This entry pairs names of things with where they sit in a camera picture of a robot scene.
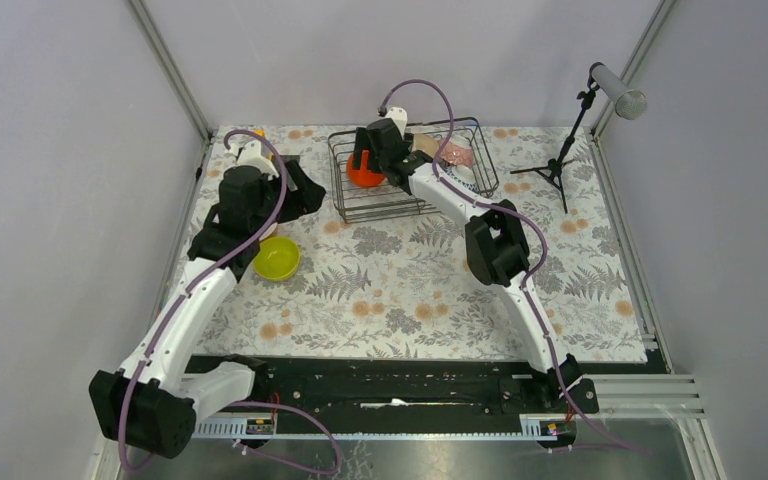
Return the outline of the orange plastic bowl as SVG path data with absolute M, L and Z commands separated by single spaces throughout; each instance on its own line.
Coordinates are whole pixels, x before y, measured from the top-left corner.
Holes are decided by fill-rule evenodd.
M 358 159 L 355 154 L 349 155 L 346 173 L 350 182 L 361 188 L 372 188 L 380 185 L 385 179 L 382 173 L 373 172 L 368 166 L 369 151 L 363 150 Z

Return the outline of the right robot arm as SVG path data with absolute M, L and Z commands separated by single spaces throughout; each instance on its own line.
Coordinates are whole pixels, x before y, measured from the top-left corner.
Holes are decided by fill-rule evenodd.
M 508 201 L 490 203 L 442 170 L 441 162 L 410 149 L 403 126 L 381 118 L 356 129 L 354 160 L 367 153 L 367 166 L 406 194 L 431 204 L 463 231 L 466 260 L 472 276 L 488 287 L 507 311 L 519 333 L 530 366 L 549 374 L 533 386 L 535 402 L 557 412 L 573 398 L 570 381 L 560 372 L 562 361 L 545 309 L 531 280 L 529 245 L 523 230 L 527 219 Z

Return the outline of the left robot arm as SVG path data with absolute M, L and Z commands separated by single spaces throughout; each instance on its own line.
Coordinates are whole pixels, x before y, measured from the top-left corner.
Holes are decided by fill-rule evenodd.
M 273 176 L 253 165 L 225 171 L 219 199 L 193 238 L 177 286 L 134 352 L 114 372 L 98 371 L 89 394 L 102 434 L 121 458 L 131 447 L 172 459 L 197 423 L 237 402 L 248 411 L 272 397 L 266 364 L 242 355 L 220 359 L 187 380 L 186 367 L 209 320 L 236 288 L 276 223 L 317 212 L 325 190 L 302 170 L 299 156 Z

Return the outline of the beige ceramic bowl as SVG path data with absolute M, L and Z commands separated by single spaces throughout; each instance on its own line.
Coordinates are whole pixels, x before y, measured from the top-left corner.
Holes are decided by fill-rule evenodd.
M 416 133 L 412 137 L 410 151 L 421 151 L 429 157 L 434 157 L 439 150 L 439 142 L 431 135 Z

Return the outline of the wire dish rack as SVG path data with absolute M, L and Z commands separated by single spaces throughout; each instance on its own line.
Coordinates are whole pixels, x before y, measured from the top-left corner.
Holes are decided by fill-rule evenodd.
M 446 215 L 451 214 L 460 199 L 448 187 L 441 185 L 416 189 L 413 185 L 415 181 L 433 182 L 435 180 L 433 167 L 430 164 L 416 171 L 410 179 L 410 189 L 394 187 L 387 179 L 372 188 L 353 185 L 348 179 L 346 165 L 349 155 L 353 152 L 356 129 L 352 126 L 327 137 L 331 166 L 331 199 L 345 222 L 360 223 L 437 213 L 440 207 L 444 208 Z M 452 122 L 437 120 L 410 123 L 406 132 L 431 135 L 438 141 L 443 140 L 446 134 L 451 132 L 452 140 L 469 143 L 474 153 L 474 164 L 471 169 L 477 180 L 477 190 L 473 192 L 466 189 L 450 175 L 448 182 L 472 197 L 481 196 L 487 202 L 492 200 L 500 181 L 490 156 L 485 134 L 477 118 L 467 116 L 456 118 Z

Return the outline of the yellow plastic bowl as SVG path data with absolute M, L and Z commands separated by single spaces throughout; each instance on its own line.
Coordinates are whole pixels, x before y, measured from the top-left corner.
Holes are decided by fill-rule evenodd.
M 296 273 L 300 262 L 301 251 L 296 242 L 287 237 L 273 236 L 260 243 L 260 251 L 252 266 L 266 280 L 284 281 Z

